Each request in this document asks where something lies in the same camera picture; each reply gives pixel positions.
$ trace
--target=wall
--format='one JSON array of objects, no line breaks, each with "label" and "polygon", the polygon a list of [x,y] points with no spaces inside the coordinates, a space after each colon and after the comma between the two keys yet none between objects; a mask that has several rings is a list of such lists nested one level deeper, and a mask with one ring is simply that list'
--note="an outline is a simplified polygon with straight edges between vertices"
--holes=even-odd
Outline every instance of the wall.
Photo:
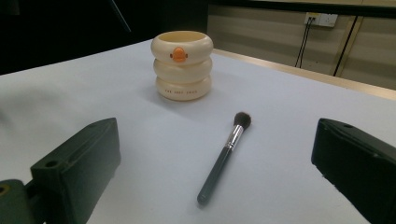
[{"label": "wall", "polygon": [[[304,36],[304,18],[303,12],[210,5],[207,33],[217,49],[294,66]],[[396,43],[396,20],[359,18],[353,26],[354,20],[339,15],[333,28],[311,26],[302,68],[396,90],[396,45],[392,44]],[[361,49],[367,41],[376,45]],[[363,70],[363,66],[375,69]],[[378,77],[378,71],[384,78]]]}]

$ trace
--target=cream-colored cup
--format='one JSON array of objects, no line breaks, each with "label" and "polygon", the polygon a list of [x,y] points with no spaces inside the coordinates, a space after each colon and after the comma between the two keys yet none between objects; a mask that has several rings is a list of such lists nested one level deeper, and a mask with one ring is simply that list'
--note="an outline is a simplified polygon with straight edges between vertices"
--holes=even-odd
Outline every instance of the cream-colored cup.
[{"label": "cream-colored cup", "polygon": [[212,50],[212,39],[203,33],[174,31],[157,35],[151,42],[151,52],[158,92],[176,101],[207,94],[212,85]]}]

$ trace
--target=black brush handle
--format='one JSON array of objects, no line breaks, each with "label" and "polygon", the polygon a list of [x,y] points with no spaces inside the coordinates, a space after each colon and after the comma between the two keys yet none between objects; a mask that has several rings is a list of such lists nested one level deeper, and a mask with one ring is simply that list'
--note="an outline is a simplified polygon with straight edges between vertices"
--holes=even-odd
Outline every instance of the black brush handle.
[{"label": "black brush handle", "polygon": [[201,191],[198,194],[197,201],[199,204],[205,205],[209,202],[210,196],[212,195],[213,190],[218,183],[221,172],[232,152],[233,150],[230,147],[224,147],[221,151],[215,165],[212,168],[212,171],[210,171],[209,176],[207,177],[204,185],[201,188]]}]

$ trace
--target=white tabletop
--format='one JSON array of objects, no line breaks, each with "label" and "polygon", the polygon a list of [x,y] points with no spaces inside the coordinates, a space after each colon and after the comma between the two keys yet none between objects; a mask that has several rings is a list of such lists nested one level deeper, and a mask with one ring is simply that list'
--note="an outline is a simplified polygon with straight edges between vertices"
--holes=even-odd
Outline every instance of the white tabletop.
[{"label": "white tabletop", "polygon": [[[116,118],[121,165],[89,223],[367,223],[311,163],[320,118],[396,146],[396,102],[212,54],[213,87],[156,91],[150,41],[0,77],[0,180],[86,125]],[[245,111],[252,124],[206,207],[196,196]]]}]

